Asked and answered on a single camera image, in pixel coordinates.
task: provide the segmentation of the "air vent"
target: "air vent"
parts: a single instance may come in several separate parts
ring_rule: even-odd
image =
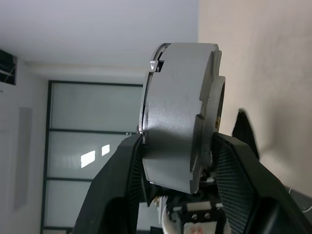
[[[13,55],[0,50],[0,82],[12,85],[16,84],[15,62],[16,58]]]

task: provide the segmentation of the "white wall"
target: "white wall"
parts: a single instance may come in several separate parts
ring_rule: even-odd
[[[199,41],[218,43],[226,77],[220,131],[247,109],[261,162],[312,195],[312,1],[201,0]]]
[[[40,232],[48,81],[32,77],[22,61],[17,85],[0,83],[0,233]],[[19,107],[32,108],[32,129],[26,204],[14,211]]]

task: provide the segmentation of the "metal screw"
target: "metal screw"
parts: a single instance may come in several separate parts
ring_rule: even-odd
[[[210,218],[210,214],[207,212],[205,215],[204,215],[205,219],[209,219]]]
[[[198,215],[197,215],[197,214],[193,214],[193,215],[192,215],[192,220],[195,221],[195,220],[197,220],[197,219],[198,219]]]

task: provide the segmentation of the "white ceiling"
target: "white ceiling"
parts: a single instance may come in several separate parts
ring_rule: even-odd
[[[145,67],[163,42],[196,42],[197,0],[0,0],[0,49],[26,61]]]

